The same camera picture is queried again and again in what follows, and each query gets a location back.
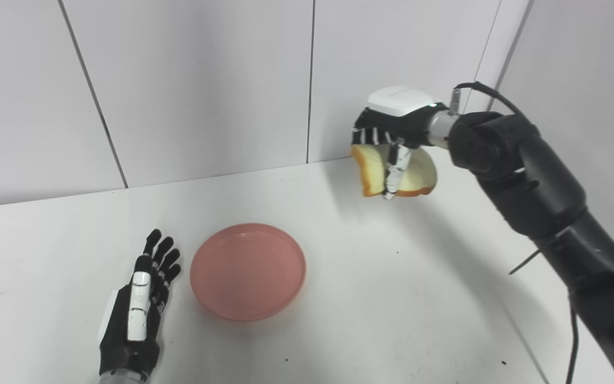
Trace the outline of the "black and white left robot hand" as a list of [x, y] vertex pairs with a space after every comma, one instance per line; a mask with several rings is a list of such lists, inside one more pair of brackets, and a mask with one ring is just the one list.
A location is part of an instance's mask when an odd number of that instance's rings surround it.
[[110, 297], [99, 343], [99, 383], [146, 383], [160, 357], [158, 332], [180, 250], [160, 229], [147, 236], [129, 281]]

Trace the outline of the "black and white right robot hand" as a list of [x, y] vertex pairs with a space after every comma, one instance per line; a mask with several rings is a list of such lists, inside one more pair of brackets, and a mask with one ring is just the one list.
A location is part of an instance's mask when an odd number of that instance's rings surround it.
[[417, 197], [434, 190], [437, 169], [423, 147], [430, 145], [429, 124], [447, 109], [431, 95], [402, 85], [368, 96], [350, 146], [364, 197]]

